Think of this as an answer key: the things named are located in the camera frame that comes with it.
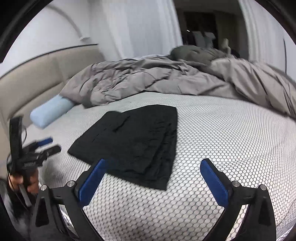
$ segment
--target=black garment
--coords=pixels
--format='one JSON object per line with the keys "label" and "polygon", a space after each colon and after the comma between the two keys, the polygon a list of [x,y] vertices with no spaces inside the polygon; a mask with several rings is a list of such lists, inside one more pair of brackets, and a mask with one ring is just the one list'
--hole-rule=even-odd
{"label": "black garment", "polygon": [[68,153],[92,164],[108,161],[108,173],[149,188],[166,190],[176,155],[177,110],[148,105],[107,112],[79,137]]}

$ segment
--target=honeycomb pattern fabric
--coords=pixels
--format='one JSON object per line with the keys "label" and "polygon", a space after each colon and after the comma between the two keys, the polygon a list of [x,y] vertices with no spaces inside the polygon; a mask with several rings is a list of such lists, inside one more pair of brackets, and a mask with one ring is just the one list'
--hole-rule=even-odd
{"label": "honeycomb pattern fabric", "polygon": [[[178,111],[176,158],[166,191],[144,188],[105,174],[84,211],[105,240],[202,240],[223,211],[199,170],[209,158],[231,181],[267,186],[274,208],[277,237],[296,218],[296,124],[272,110],[231,99],[142,93],[84,109],[71,109],[44,130],[28,128],[27,142],[47,136],[62,151],[40,170],[50,187],[76,180],[89,165],[69,154],[72,143],[107,111],[127,111],[149,104]],[[244,206],[228,237],[239,229]]]}

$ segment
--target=hand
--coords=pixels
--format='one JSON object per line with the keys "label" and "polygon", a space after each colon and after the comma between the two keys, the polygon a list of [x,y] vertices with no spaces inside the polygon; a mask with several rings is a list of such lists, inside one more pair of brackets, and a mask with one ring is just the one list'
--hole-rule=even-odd
{"label": "hand", "polygon": [[[36,194],[38,193],[39,190],[39,185],[38,185],[38,176],[39,176],[39,172],[38,169],[36,169],[36,171],[32,174],[32,176],[30,176],[30,186],[28,186],[27,191],[29,193],[32,194]],[[19,184],[22,184],[24,182],[24,178],[21,175],[9,175],[10,177],[10,181],[8,181],[9,186],[12,190],[18,191]]]}

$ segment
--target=white curtain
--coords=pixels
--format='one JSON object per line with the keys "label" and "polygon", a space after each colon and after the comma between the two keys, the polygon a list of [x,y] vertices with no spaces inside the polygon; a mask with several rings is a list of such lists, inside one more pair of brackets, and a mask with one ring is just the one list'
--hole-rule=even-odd
{"label": "white curtain", "polygon": [[246,22],[249,60],[285,71],[284,33],[279,22],[255,0],[238,0]]}
{"label": "white curtain", "polygon": [[119,58],[166,55],[183,44],[172,0],[98,1]]}

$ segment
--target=person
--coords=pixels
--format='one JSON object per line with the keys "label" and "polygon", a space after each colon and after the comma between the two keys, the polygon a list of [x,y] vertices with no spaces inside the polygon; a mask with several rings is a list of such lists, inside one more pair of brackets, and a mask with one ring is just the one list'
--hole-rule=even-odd
{"label": "person", "polygon": [[0,195],[7,210],[11,223],[26,240],[30,240],[29,224],[32,215],[36,195],[39,190],[38,169],[30,177],[30,185],[27,187],[31,207],[25,205],[25,201],[19,191],[19,185],[24,182],[21,175],[9,175],[7,179],[0,179]]}

